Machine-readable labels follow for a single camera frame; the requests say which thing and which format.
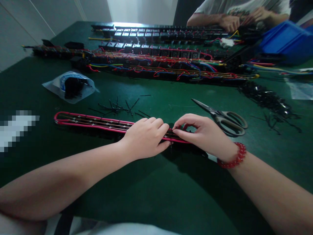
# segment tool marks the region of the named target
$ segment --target yellow wire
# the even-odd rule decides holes
[[[279,68],[269,68],[269,67],[265,67],[265,66],[261,66],[261,65],[256,65],[256,64],[253,64],[253,66],[254,66],[254,67],[263,68],[263,69],[268,69],[268,70],[282,71],[282,72],[286,72],[286,73],[310,74],[310,73],[308,73],[308,72],[293,72],[293,71],[283,70],[283,69],[279,69]]]
[[[105,41],[105,40],[116,40],[117,39],[99,39],[99,38],[88,38],[89,40],[100,40],[100,41]]]
[[[239,32],[238,32],[238,30],[236,30],[235,32],[234,32],[234,34],[233,35],[231,35],[229,38],[227,38],[227,39],[230,39],[230,38],[232,38],[235,34],[237,34],[237,35],[239,35]]]
[[[105,66],[100,66],[100,65],[92,65],[92,64],[88,64],[90,66],[93,66],[93,67],[98,67],[98,68],[106,68],[108,67],[108,65],[105,65]],[[112,64],[113,66],[122,66],[123,64]]]

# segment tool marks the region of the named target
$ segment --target scissors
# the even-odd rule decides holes
[[[215,110],[198,100],[192,99],[197,105],[209,112],[215,123],[226,133],[233,137],[243,136],[248,128],[247,122],[234,112],[224,112]]]

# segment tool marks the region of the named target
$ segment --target scissor blade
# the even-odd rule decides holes
[[[193,98],[191,98],[191,100],[192,100],[193,102],[195,102],[197,105],[199,105],[201,108],[203,108],[203,109],[205,109],[206,111],[208,111],[208,112],[216,112],[215,109],[211,108],[210,106],[207,106],[207,105],[204,104],[204,103],[201,103],[201,102],[198,101],[198,100],[195,100],[195,99],[193,99]]]

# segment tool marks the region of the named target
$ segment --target pixelated blur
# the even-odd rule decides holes
[[[8,116],[8,120],[0,126],[0,152],[8,152],[12,143],[18,142],[31,126],[35,126],[36,121],[39,121],[39,116],[27,110],[17,110],[14,116]]]

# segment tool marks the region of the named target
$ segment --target red beaded bracelet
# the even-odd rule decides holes
[[[238,142],[235,142],[235,144],[239,147],[236,159],[229,163],[224,163],[221,160],[217,159],[217,163],[220,167],[230,169],[239,165],[239,163],[241,163],[244,160],[246,153],[247,153],[245,145],[242,143],[238,143]]]

